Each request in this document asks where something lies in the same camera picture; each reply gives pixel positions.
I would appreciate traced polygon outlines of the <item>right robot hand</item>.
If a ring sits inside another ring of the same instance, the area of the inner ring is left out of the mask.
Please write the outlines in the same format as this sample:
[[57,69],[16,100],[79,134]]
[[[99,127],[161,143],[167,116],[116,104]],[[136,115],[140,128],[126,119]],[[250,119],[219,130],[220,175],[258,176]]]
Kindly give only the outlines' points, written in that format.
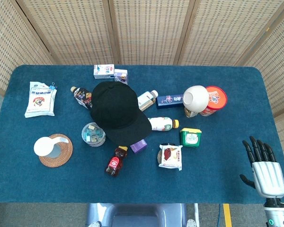
[[252,168],[253,180],[240,174],[242,182],[254,188],[266,199],[284,197],[284,176],[279,162],[270,145],[249,137],[251,144],[243,140],[248,160]]

